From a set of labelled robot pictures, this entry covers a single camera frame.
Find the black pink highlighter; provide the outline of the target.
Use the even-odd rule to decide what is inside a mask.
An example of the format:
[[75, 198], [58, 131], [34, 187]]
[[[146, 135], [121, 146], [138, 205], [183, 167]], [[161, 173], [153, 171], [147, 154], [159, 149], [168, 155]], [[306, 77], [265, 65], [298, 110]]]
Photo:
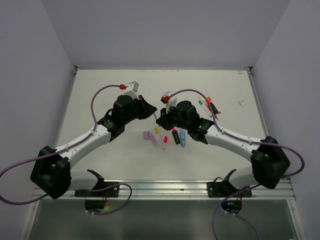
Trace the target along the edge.
[[176, 144], [176, 145], [179, 145], [179, 144], [181, 143], [181, 140], [180, 140], [178, 131], [176, 130], [175, 127], [173, 127], [172, 130], [171, 130], [171, 132], [172, 132], [172, 135], [173, 135], [173, 139], [174, 139], [174, 141], [175, 141], [175, 144]]

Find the blue translucent highlighter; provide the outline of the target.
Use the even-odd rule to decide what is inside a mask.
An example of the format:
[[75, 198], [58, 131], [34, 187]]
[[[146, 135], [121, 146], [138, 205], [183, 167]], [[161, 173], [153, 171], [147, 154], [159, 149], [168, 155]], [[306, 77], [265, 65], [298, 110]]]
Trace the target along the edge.
[[180, 129], [180, 144], [181, 144], [181, 147], [184, 148], [186, 146], [186, 132], [184, 129]]

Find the lilac highlighter cap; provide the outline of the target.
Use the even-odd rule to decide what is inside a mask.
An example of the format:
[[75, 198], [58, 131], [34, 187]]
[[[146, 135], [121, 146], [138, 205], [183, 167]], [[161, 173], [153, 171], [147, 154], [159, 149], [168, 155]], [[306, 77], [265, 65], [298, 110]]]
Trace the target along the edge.
[[149, 132], [149, 131], [144, 131], [144, 132], [143, 132], [143, 138], [144, 138], [145, 140], [149, 139], [149, 138], [150, 138], [150, 132]]

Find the lilac highlighter body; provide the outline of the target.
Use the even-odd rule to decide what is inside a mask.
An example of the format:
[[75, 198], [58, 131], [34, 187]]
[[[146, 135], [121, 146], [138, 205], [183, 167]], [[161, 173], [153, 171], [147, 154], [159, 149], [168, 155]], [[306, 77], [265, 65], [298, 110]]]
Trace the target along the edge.
[[160, 146], [159, 142], [157, 141], [156, 137], [154, 136], [154, 134], [152, 132], [150, 132], [150, 131], [148, 132], [148, 137], [155, 148], [158, 148]]

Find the white yellow marker pen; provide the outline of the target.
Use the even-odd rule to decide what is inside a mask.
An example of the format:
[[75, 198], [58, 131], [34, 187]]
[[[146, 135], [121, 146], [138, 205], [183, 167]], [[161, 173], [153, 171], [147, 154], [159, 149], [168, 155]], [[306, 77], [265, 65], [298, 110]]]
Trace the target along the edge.
[[161, 147], [163, 150], [166, 149], [166, 146], [165, 146], [165, 142], [164, 142], [164, 136], [163, 136], [163, 133], [161, 130], [159, 130], [159, 135], [160, 135], [160, 142], [161, 142]]

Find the thin yellow pen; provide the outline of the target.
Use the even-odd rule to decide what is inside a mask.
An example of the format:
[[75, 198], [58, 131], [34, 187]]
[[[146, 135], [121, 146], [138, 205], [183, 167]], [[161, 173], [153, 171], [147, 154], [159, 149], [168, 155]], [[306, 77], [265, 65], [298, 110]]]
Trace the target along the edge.
[[204, 104], [204, 106], [210, 111], [210, 108], [209, 108], [209, 106], [208, 106], [208, 103], [207, 103], [203, 98], [198, 97], [198, 100], [201, 101], [201, 102]]

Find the black orange highlighter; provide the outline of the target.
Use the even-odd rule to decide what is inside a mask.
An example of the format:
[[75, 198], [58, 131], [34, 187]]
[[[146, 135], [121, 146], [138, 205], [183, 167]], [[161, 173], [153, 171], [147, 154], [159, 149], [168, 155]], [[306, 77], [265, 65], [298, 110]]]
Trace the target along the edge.
[[209, 96], [207, 97], [207, 100], [209, 101], [211, 107], [214, 107], [214, 108], [217, 109], [217, 107], [214, 105], [212, 99], [211, 99]]

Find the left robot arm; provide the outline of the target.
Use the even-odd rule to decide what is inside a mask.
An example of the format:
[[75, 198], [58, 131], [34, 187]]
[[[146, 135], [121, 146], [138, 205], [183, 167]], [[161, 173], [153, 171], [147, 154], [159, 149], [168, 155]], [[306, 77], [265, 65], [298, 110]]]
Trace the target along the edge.
[[58, 199], [67, 191], [82, 191], [99, 196], [107, 185], [96, 171], [88, 169], [76, 172], [72, 168], [88, 154], [121, 135], [125, 126], [133, 120], [152, 116], [157, 108], [139, 95], [132, 98], [120, 95], [93, 129], [75, 140], [51, 148], [46, 146], [38, 154], [41, 158], [34, 164], [30, 179], [52, 199]]

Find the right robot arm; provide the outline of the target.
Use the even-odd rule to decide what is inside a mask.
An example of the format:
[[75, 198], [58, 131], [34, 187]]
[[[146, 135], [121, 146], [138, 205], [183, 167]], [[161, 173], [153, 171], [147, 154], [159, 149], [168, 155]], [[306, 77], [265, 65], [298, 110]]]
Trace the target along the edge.
[[225, 130], [218, 130], [213, 121], [200, 117], [195, 106], [187, 100], [169, 110], [162, 108], [156, 123], [167, 131], [183, 129], [197, 142], [221, 147], [250, 162], [249, 167], [233, 169], [223, 179], [222, 189], [227, 196], [235, 196], [245, 187], [258, 184], [275, 189], [290, 166], [288, 157], [275, 138], [245, 138], [241, 134], [232, 138]]

